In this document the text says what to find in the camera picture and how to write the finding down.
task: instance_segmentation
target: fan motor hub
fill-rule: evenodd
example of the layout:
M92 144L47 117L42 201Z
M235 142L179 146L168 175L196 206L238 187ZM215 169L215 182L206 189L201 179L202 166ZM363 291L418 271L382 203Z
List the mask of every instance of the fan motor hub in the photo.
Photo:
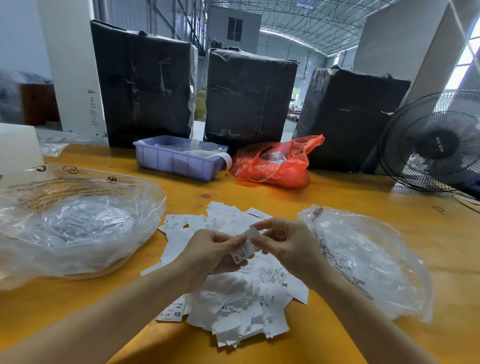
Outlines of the fan motor hub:
M450 130L440 129L427 132L415 143L417 153L425 159L451 157L460 147L460 138Z

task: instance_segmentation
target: yellow table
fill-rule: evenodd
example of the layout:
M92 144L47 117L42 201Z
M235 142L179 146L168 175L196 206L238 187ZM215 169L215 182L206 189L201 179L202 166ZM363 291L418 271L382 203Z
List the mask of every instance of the yellow table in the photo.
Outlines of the yellow table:
M107 147L71 145L47 162L150 178L167 194L170 214L201 214L215 200L284 218L295 218L312 204L379 218L404 233L410 249L426 261L434 282L432 324L412 317L402 317L397 324L441 363L480 361L480 217L451 199L392 193L388 177L324 171L310 172L310 186L295 191L240 182L225 171L205 183L140 169L133 150ZM166 243L157 231L122 268L104 277L41 278L1 292L0 350L139 277L141 270L159 261ZM365 363L316 293L310 292L308 306L293 301L285 313L289 333L273 340L257 335L236 350L218 349L210 332L185 320L153 321L109 363Z

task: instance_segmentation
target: blue plastic tray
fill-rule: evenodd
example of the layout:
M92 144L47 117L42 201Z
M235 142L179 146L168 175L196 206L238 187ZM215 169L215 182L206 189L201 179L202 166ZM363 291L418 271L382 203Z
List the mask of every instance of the blue plastic tray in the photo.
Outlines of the blue plastic tray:
M195 180L211 181L225 163L222 157L203 158L155 146L155 144L171 146L189 142L190 139L171 135L155 136L134 142L137 164L140 167L175 173ZM228 150L227 146L220 147L222 147L222 152Z

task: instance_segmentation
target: white box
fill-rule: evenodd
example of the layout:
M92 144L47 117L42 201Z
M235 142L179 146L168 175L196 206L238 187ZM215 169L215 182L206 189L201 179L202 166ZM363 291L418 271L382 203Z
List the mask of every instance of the white box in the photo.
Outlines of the white box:
M0 175L43 164L35 128L0 123Z
M90 20L92 0L37 0L64 132L107 136Z

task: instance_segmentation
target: electric fan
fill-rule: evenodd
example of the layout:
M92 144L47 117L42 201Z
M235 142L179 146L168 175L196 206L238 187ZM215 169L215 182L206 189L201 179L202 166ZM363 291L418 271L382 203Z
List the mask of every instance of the electric fan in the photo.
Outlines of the electric fan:
M398 110L377 145L383 169L404 186L446 192L480 182L480 92L444 91Z

